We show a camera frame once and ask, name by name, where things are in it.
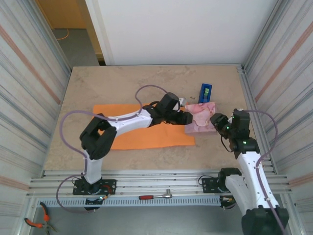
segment orange cable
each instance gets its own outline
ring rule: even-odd
[[[67,35],[66,35],[65,37],[63,37],[63,38],[57,38],[57,40],[58,40],[58,41],[59,41],[59,40],[63,40],[63,39],[65,39],[65,38],[67,38],[68,35],[69,35],[69,30],[68,30],[68,28],[67,28]]]

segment black cable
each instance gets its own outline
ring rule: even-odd
[[[237,204],[237,202],[234,202],[233,204],[231,204],[228,207],[224,207],[225,210],[229,210],[229,209],[233,209],[235,207],[235,205]]]
[[[210,176],[210,175],[202,175],[202,176],[200,176],[199,179],[198,179],[198,184],[199,184],[199,185],[202,185],[202,184],[200,184],[200,182],[199,182],[199,180],[202,179],[202,177],[214,178],[213,176]]]
[[[153,106],[154,104],[160,103],[160,101],[153,101],[149,105]]]
[[[72,184],[74,184],[75,186],[76,186],[76,183],[75,182],[73,182],[73,179],[78,179],[78,180],[80,180],[78,177],[74,177],[74,178],[72,178]]]
[[[233,151],[232,150],[228,150],[227,147],[225,146],[224,142],[223,142],[223,137],[221,136],[221,142],[222,142],[222,145],[224,146],[224,148],[227,150],[227,152],[229,153],[232,153]]]

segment orange handle pliers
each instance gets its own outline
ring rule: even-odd
[[[48,229],[52,229],[53,231],[57,232],[51,225],[48,224],[50,217],[48,214],[47,206],[43,202],[41,202],[40,205],[44,210],[44,223],[43,224],[33,223],[29,219],[25,218],[24,220],[25,220],[26,224],[31,226],[31,227],[38,228],[38,229],[45,229],[45,232],[47,233],[47,235],[50,235],[50,232]]]

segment gray floor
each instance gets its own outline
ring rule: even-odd
[[[237,206],[223,211],[216,206],[107,207],[96,213],[72,214],[50,208],[51,235],[242,235]],[[38,208],[36,222],[43,221]],[[31,235],[44,231],[32,228]]]
[[[63,38],[67,35],[67,30],[55,29],[53,34],[56,38]],[[69,29],[68,37],[58,42],[72,67],[99,66],[85,29]]]

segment pink sponge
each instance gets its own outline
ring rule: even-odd
[[[185,125],[185,134],[198,135],[204,133],[216,133],[210,117],[215,114],[215,102],[202,104],[189,104],[185,106],[187,112],[193,115],[192,123]]]

